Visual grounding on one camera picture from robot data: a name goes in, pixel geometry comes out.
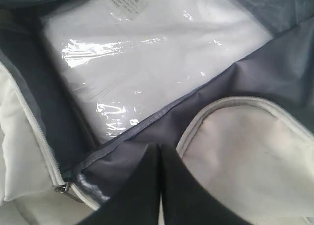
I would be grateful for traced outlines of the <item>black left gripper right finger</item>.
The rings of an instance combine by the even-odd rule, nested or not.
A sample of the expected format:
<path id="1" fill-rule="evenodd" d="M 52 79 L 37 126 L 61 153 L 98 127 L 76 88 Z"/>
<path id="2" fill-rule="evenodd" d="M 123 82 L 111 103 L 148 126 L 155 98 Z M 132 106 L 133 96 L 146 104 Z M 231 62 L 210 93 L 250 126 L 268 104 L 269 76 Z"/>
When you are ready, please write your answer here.
<path id="1" fill-rule="evenodd" d="M 210 195 L 192 176 L 177 151 L 160 148 L 161 196 L 165 225 L 248 225 Z"/>

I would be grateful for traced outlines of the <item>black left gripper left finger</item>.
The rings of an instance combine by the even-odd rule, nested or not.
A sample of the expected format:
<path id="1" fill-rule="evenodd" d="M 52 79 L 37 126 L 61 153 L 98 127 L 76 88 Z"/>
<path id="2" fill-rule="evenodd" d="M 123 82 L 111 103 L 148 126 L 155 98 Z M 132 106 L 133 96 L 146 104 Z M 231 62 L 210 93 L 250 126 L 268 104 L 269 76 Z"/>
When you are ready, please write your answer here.
<path id="1" fill-rule="evenodd" d="M 145 146 L 144 154 L 123 186 L 80 225 L 157 225 L 159 220 L 160 149 Z"/>

